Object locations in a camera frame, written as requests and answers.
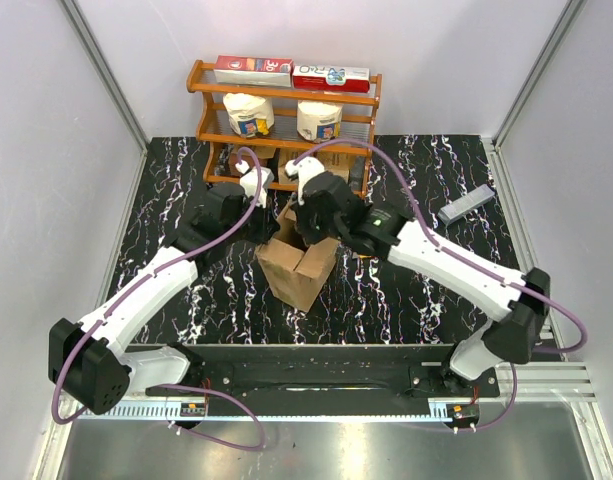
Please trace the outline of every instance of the marble pattern tabletop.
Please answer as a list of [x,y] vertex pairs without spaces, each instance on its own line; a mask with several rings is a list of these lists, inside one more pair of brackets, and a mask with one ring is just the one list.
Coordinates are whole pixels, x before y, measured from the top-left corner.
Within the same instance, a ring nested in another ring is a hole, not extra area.
[[[494,188],[479,137],[380,136],[376,144],[402,168],[424,216],[437,232],[500,265],[518,268],[497,198],[445,227],[437,213],[475,187]],[[117,291],[174,231],[189,192],[205,191],[209,146],[194,138],[155,138],[149,151],[109,294]],[[392,172],[379,159],[368,198],[405,205]],[[269,195],[278,213],[284,192]],[[308,313],[275,299],[248,242],[235,244],[191,288],[180,292],[137,335],[135,343],[164,344],[410,344],[459,341],[485,322],[467,300],[421,274],[377,259],[338,260]]]

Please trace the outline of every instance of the wooden shelf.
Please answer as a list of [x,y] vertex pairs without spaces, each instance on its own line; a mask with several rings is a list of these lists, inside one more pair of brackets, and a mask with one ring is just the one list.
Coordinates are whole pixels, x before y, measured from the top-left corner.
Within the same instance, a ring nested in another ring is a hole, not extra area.
[[[305,141],[297,133],[297,108],[299,100],[310,100],[330,103],[353,105],[356,109],[368,109],[370,115],[344,113],[339,138],[351,138],[374,143],[375,119],[381,96],[382,76],[370,77],[371,89],[367,94],[338,94],[332,92],[312,92],[295,88],[275,88],[250,85],[225,85],[215,81],[213,63],[204,63],[197,60],[186,80],[189,92],[201,92],[204,98],[204,111],[197,126],[196,136],[200,141],[210,142],[210,157],[204,170],[204,181],[237,182],[234,177],[215,175],[219,154],[226,144],[270,146],[276,148],[290,148],[308,150],[315,144]],[[275,124],[268,135],[263,137],[245,138],[236,135],[230,127],[228,113],[221,102],[220,95],[226,93],[246,93],[260,97],[281,99],[281,107],[273,108]],[[295,108],[284,106],[291,100]],[[368,148],[350,145],[332,145],[324,147],[321,151],[346,153],[353,157],[365,157],[364,178],[361,191],[357,193],[365,196],[367,192],[368,173],[370,171],[371,151]],[[272,183],[270,188],[276,190],[296,191],[296,185]]]

